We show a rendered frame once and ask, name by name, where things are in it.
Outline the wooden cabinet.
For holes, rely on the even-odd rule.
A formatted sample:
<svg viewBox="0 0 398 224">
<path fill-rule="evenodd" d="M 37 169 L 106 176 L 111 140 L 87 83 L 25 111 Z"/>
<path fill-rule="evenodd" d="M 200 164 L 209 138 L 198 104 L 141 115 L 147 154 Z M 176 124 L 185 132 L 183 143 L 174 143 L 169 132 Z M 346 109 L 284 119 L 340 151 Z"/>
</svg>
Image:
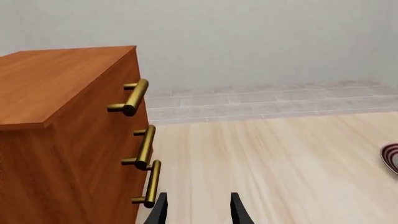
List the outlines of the wooden cabinet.
<svg viewBox="0 0 398 224">
<path fill-rule="evenodd" d="M 0 57 L 0 224 L 138 224 L 147 173 L 123 166 L 146 106 L 109 112 L 141 81 L 135 46 Z"/>
</svg>

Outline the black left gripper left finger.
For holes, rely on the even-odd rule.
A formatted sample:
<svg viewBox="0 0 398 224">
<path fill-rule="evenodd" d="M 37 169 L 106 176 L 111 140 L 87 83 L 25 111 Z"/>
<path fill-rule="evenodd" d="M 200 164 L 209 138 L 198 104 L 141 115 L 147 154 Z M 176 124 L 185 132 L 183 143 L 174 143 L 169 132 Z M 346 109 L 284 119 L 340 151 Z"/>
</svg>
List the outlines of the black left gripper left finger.
<svg viewBox="0 0 398 224">
<path fill-rule="evenodd" d="M 144 224 L 165 224 L 167 219 L 167 210 L 167 193 L 162 192 L 159 194 L 159 197 Z"/>
</svg>

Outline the plate with red rings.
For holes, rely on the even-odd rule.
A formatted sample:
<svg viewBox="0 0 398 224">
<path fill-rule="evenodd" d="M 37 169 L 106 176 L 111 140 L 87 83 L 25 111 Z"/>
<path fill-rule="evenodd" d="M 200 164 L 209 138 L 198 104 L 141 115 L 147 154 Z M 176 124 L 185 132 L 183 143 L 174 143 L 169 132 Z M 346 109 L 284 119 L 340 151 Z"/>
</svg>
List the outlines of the plate with red rings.
<svg viewBox="0 0 398 224">
<path fill-rule="evenodd" d="M 380 150 L 380 157 L 386 167 L 398 175 L 398 143 L 385 145 Z"/>
</svg>

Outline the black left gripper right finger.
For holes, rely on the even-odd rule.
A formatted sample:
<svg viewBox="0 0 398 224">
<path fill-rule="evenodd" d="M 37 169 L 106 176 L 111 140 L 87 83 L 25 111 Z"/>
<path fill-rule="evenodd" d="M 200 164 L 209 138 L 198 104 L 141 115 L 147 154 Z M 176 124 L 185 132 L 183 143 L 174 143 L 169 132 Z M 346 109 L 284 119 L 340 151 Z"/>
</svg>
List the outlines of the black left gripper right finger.
<svg viewBox="0 0 398 224">
<path fill-rule="evenodd" d="M 231 193 L 230 210 L 233 224 L 254 224 L 237 192 Z"/>
</svg>

